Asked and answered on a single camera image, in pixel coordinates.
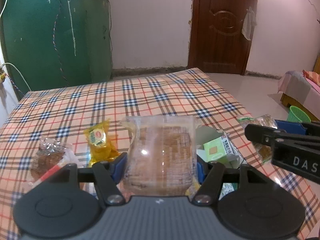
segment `tile floor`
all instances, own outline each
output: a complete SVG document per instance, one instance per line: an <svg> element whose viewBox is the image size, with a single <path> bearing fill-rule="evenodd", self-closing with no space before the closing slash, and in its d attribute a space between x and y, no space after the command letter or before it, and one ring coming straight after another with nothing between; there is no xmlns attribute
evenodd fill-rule
<svg viewBox="0 0 320 240"><path fill-rule="evenodd" d="M289 109L280 102L282 93L277 93L277 80L233 74L207 73L207 75L233 95L253 117L270 114L274 119L287 119ZM116 77L113 80L135 77L138 76ZM320 185L311 181L310 185L320 200ZM319 227L320 221L308 237L317 237L319 235Z"/></svg>

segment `yellow candy wrapper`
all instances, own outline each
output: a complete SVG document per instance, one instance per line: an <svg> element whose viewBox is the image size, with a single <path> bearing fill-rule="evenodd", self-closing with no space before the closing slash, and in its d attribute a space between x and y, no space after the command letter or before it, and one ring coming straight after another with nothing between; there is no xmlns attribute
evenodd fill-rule
<svg viewBox="0 0 320 240"><path fill-rule="evenodd" d="M108 130L109 120L106 120L84 131L90 146L91 160L89 167L96 162L111 162L120 155L111 141L115 136L108 136Z"/></svg>

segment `pink bedsheet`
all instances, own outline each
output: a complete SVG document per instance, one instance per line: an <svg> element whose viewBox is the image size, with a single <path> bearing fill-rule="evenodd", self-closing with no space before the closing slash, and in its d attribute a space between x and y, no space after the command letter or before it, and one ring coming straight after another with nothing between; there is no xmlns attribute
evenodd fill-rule
<svg viewBox="0 0 320 240"><path fill-rule="evenodd" d="M280 91L297 100L320 119L320 92L301 72L288 71L278 82L278 92Z"/></svg>
<svg viewBox="0 0 320 240"><path fill-rule="evenodd" d="M311 86L315 89L315 90L317 90L318 92L319 92L319 94L320 94L320 87L316 84L316 83L314 83L313 81L311 81L310 79L308 79L308 78L306 78L306 80L311 84Z"/></svg>

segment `wooden bed frame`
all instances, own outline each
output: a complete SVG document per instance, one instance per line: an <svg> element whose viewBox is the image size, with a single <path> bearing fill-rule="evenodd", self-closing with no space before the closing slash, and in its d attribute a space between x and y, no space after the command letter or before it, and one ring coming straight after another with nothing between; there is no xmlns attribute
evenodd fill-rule
<svg viewBox="0 0 320 240"><path fill-rule="evenodd" d="M300 104L297 100L289 97L285 93L282 94L281 102L285 107L296 106L300 108L303 112L305 112L311 119L311 121L319 121L308 109L306 109L302 104Z"/></svg>
<svg viewBox="0 0 320 240"><path fill-rule="evenodd" d="M317 74L320 74L320 55L318 56L317 62L315 64L315 68L313 70ZM319 121L308 109L306 109L302 104L300 104L297 100L289 97L285 93L282 94L281 102L285 107L296 106L299 107L302 111L304 111L311 119L311 121Z"/></svg>

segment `pink wall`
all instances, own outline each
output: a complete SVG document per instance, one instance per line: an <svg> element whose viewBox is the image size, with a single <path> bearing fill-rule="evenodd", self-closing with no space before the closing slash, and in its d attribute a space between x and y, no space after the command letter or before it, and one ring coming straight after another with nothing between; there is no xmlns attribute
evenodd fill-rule
<svg viewBox="0 0 320 240"><path fill-rule="evenodd" d="M320 0L310 0L320 11ZM308 0L258 0L247 70L283 75L313 70L320 51L320 16Z"/></svg>
<svg viewBox="0 0 320 240"><path fill-rule="evenodd" d="M110 0L114 68L186 66L192 0Z"/></svg>
<svg viewBox="0 0 320 240"><path fill-rule="evenodd" d="M310 0L320 11L320 0ZM192 0L110 0L114 68L187 66ZM320 19L307 0L258 0L247 70L312 70Z"/></svg>

